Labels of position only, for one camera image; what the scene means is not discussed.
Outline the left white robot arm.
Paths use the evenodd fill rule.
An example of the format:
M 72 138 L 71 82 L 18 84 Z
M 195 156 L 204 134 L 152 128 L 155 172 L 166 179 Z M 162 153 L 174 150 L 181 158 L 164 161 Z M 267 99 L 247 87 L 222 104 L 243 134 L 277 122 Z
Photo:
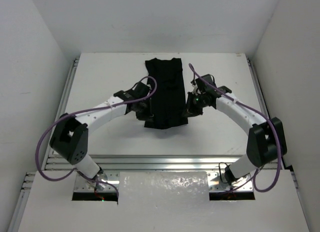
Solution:
M 140 81 L 134 88 L 116 92 L 91 111 L 63 114 L 50 138 L 50 147 L 87 179 L 95 180 L 104 172 L 88 154 L 89 135 L 132 111 L 142 120 L 150 118 L 150 99 L 144 99 L 150 93 L 151 87 Z

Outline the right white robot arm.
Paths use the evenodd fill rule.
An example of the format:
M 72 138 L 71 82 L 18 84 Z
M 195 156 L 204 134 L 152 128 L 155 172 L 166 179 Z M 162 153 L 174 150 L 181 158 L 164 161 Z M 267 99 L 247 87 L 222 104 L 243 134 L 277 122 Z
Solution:
M 196 117 L 212 107 L 234 121 L 247 135 L 245 154 L 224 169 L 229 185 L 252 171 L 281 158 L 287 153 L 282 121 L 266 118 L 261 112 L 242 104 L 226 86 L 217 87 L 215 78 L 206 74 L 191 81 L 193 90 L 187 94 L 184 117 Z

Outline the black t-shirt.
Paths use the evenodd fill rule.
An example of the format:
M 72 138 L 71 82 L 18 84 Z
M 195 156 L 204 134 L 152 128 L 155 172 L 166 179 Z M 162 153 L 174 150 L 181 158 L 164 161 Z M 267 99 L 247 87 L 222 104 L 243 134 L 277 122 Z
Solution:
M 156 80 L 157 89 L 150 99 L 153 119 L 146 121 L 144 126 L 166 130 L 187 125 L 188 119 L 183 117 L 186 92 L 182 60 L 153 58 L 145 61 L 145 67 L 148 75 Z

